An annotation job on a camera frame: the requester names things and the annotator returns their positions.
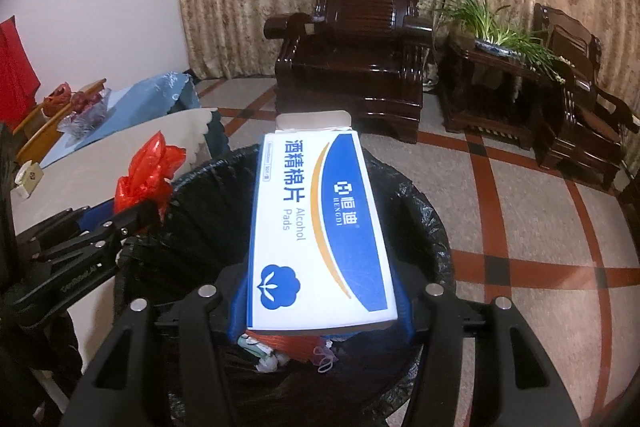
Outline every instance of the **metal screw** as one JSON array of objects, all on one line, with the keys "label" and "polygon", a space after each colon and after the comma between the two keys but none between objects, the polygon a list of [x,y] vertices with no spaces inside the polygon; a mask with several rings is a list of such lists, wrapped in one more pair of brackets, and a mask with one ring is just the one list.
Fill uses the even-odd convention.
[{"label": "metal screw", "polygon": [[425,291],[432,297],[439,297],[444,293],[444,288],[436,282],[430,282]]},{"label": "metal screw", "polygon": [[141,312],[143,309],[146,308],[146,300],[136,299],[129,305],[129,308],[131,308],[135,312]]},{"label": "metal screw", "polygon": [[508,310],[511,308],[511,301],[507,297],[498,297],[495,299],[495,305],[501,310]]},{"label": "metal screw", "polygon": [[216,294],[218,290],[216,289],[215,286],[213,286],[212,284],[206,284],[204,286],[200,286],[200,288],[198,288],[198,295],[200,297],[212,297],[213,295]]}]

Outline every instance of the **wooden armchair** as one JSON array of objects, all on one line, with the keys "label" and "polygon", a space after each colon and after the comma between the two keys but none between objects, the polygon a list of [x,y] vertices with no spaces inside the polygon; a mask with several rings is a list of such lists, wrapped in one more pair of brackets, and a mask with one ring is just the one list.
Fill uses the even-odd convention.
[{"label": "wooden armchair", "polygon": [[533,8],[533,31],[542,38],[547,48],[572,63],[575,87],[589,92],[592,86],[596,86],[602,56],[600,39],[580,21],[562,10],[536,3]]},{"label": "wooden armchair", "polygon": [[[106,78],[99,80],[98,82],[94,82],[93,84],[88,84],[78,91],[85,92],[87,94],[95,94],[96,92],[101,91],[104,88],[104,83],[107,81]],[[34,111],[30,113],[30,115],[25,119],[34,118]],[[33,162],[40,162],[47,155],[47,152],[55,145],[55,143],[60,139],[62,133],[58,131],[58,124],[60,121],[65,118],[68,114],[71,113],[71,103],[68,103],[60,109],[52,118],[46,121],[43,126],[41,126],[38,131],[31,136],[27,143],[18,151],[17,159],[18,163],[22,165],[23,163],[31,160]],[[14,130],[14,135],[17,130],[22,126],[22,123]]]},{"label": "wooden armchair", "polygon": [[276,111],[344,109],[356,126],[415,143],[431,28],[418,0],[316,0],[314,15],[270,17]]},{"label": "wooden armchair", "polygon": [[[554,38],[561,50],[573,46],[563,35]],[[561,160],[572,161],[602,174],[602,188],[609,190],[625,156],[623,127],[639,130],[633,114],[625,102],[595,84],[588,91],[577,87],[576,68],[559,60],[554,68],[566,83],[543,94],[534,140],[538,163],[555,168]]]}]

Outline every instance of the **white wall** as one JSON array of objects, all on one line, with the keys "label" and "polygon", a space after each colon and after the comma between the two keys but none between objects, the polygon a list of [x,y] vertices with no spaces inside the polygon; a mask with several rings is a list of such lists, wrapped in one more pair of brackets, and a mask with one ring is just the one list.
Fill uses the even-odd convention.
[{"label": "white wall", "polygon": [[12,15],[42,83],[38,101],[61,82],[106,77],[120,89],[189,67],[178,0],[0,0],[0,21]]}]

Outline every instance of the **trash can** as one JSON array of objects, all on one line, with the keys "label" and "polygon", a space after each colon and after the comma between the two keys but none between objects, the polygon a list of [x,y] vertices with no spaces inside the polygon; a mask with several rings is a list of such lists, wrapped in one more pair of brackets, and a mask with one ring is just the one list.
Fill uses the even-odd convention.
[{"label": "trash can", "polygon": [[[182,299],[225,267],[246,262],[258,150],[236,150],[175,182],[162,228],[120,254],[116,315],[138,297],[154,305]],[[404,175],[366,151],[364,156],[386,249],[455,291],[449,241],[436,210]],[[179,420],[178,344],[169,337],[163,344],[172,416]],[[402,320],[335,341],[332,350],[338,361],[326,373],[295,360],[276,373],[258,373],[256,358],[230,343],[223,362],[239,425],[386,425],[409,398],[417,375],[420,347],[409,344]]]}]

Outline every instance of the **white box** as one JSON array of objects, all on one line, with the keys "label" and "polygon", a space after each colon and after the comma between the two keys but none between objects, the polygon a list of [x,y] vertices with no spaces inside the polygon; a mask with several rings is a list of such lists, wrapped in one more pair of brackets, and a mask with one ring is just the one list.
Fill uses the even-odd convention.
[{"label": "white box", "polygon": [[362,148],[344,111],[284,114],[260,150],[247,325],[266,334],[382,329],[398,318]]}]

